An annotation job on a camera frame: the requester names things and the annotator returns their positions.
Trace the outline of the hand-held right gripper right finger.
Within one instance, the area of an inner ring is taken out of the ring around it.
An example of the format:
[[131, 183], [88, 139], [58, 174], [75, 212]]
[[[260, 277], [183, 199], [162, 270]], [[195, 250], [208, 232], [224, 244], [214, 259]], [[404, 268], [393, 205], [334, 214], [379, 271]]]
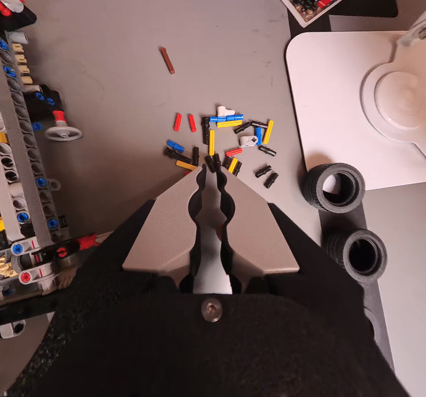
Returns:
[[220, 210], [221, 262], [234, 276], [296, 273], [299, 265], [267, 201], [221, 167], [216, 172]]

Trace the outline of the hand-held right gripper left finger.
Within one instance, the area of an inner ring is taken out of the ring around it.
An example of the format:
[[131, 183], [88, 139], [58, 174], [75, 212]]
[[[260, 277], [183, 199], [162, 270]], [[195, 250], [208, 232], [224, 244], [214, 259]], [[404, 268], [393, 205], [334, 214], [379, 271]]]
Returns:
[[197, 167], [159, 195], [123, 263], [127, 271], [196, 276], [201, 263], [202, 208], [206, 166]]

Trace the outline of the pile of small lego pins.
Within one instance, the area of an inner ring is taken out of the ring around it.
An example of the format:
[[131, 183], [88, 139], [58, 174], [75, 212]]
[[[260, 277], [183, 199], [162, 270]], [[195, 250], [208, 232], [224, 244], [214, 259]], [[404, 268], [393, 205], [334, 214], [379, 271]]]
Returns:
[[[232, 129], [234, 134], [239, 136], [238, 146], [236, 148], [225, 151], [225, 156], [221, 159], [219, 152], [216, 150], [216, 134], [212, 128], [216, 124], [216, 129]], [[215, 116], [201, 117], [201, 135], [202, 143], [207, 148], [207, 155], [204, 162], [208, 170], [216, 173], [225, 168], [234, 176], [238, 176], [241, 171], [242, 161], [237, 156], [243, 153], [243, 149], [257, 148], [260, 152], [275, 157], [276, 150], [268, 147], [271, 133], [274, 127], [274, 120], [269, 119], [267, 122], [256, 120], [244, 120], [244, 115], [236, 113], [234, 110], [227, 109], [225, 106], [218, 106]], [[244, 134], [252, 128], [252, 134]], [[168, 139], [163, 150], [163, 155], [176, 162], [176, 165], [185, 169], [185, 175], [194, 171], [200, 166], [199, 147], [192, 147], [191, 157], [184, 155], [185, 148], [177, 142]]]

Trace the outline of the lego car chassis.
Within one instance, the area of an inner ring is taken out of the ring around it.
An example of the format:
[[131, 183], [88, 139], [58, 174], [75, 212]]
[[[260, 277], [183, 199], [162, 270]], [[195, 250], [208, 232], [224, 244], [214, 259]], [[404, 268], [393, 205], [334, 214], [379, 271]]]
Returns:
[[37, 17], [25, 2], [1, 0], [1, 340], [20, 336], [31, 317], [51, 319], [57, 300], [47, 295], [68, 287], [105, 239], [96, 233], [70, 237], [57, 212], [52, 193], [61, 185], [47, 177], [35, 133], [71, 142], [82, 132], [67, 124], [59, 93], [33, 82], [22, 29]]

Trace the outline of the brown lego axle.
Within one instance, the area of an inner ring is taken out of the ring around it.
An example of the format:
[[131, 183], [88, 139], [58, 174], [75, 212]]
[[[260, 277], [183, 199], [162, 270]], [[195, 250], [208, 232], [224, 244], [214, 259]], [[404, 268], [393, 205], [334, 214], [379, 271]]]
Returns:
[[168, 52], [167, 52], [166, 48], [165, 47], [160, 47], [159, 51], [160, 51], [160, 53], [162, 55], [162, 58], [163, 58], [163, 60], [164, 60], [164, 62], [166, 64], [167, 68], [168, 68], [169, 73], [170, 74], [175, 74], [175, 69], [173, 67], [172, 61], [171, 61], [171, 59], [170, 59], [170, 57], [168, 55]]

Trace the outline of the white desk lamp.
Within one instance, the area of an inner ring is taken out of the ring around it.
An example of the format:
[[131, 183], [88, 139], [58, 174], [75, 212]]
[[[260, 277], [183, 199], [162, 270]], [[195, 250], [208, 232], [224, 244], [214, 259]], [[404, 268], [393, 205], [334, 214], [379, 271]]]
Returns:
[[367, 190], [425, 182], [425, 15], [406, 31], [304, 32], [285, 53], [306, 168]]

